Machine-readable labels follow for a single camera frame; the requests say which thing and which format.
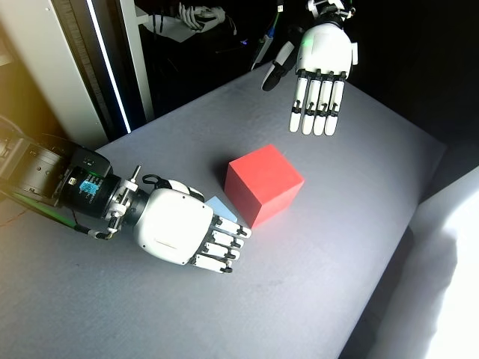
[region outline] robotic hand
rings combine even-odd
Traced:
[[[296,59],[298,82],[290,118],[290,131],[296,132],[302,120],[302,133],[333,135],[338,123],[344,81],[351,65],[358,63],[357,44],[343,31],[344,20],[354,15],[340,0],[308,1],[316,25],[301,41],[292,37],[278,53],[263,81],[271,90],[293,66]]]
[[[122,179],[105,157],[84,147],[53,136],[34,141],[0,127],[0,193],[95,239],[110,239],[125,224],[155,257],[231,273],[250,229],[215,215],[199,191],[180,182],[146,175],[144,183],[154,185],[148,194],[136,181],[140,169]],[[107,229],[82,226],[51,206],[104,219]]]

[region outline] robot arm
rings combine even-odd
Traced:
[[[290,131],[296,132],[302,121],[302,133],[333,135],[338,123],[344,82],[352,64],[357,64],[357,45],[351,43],[343,31],[344,20],[354,14],[342,1],[323,0],[308,2],[317,25],[306,31],[297,45],[296,74],[298,81],[291,109]],[[293,47],[287,43],[273,61],[264,84],[278,82],[278,65],[287,63],[284,54],[294,56]],[[284,76],[288,69],[281,73]]]
[[[138,245],[155,257],[232,272],[231,264],[251,231],[215,215],[202,193],[149,174],[143,177],[144,183],[154,185],[148,194],[137,184],[141,166],[131,178],[121,179],[100,154],[58,138],[47,142],[0,127],[0,193],[95,239],[110,239],[129,225]],[[104,219],[107,229],[62,218],[51,209],[57,206]]]

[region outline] cube side face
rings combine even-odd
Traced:
[[[296,197],[296,195],[298,194],[303,183],[304,181],[290,188],[289,191],[286,191],[280,194],[279,196],[277,196],[270,202],[265,203],[261,207],[259,213],[257,214],[257,217],[254,223],[251,225],[251,228],[257,227],[258,225],[262,224],[266,220],[270,219],[272,216],[278,214],[279,212],[289,207],[290,204],[293,202],[294,198]]]
[[[261,203],[242,181],[240,175],[231,167],[231,164],[228,165],[228,172],[226,173],[225,194],[238,209],[247,225],[251,226],[261,209]]]
[[[232,161],[231,167],[261,203],[274,200],[304,182],[301,174],[272,144]]]

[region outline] green light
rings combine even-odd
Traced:
[[[305,39],[302,41],[303,46],[313,46],[313,39]]]

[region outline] blue block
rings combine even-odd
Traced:
[[[221,202],[217,196],[210,198],[206,201],[206,205],[213,208],[215,214],[222,216],[223,218],[229,219],[234,223],[238,222],[238,218],[230,211],[224,204]]]

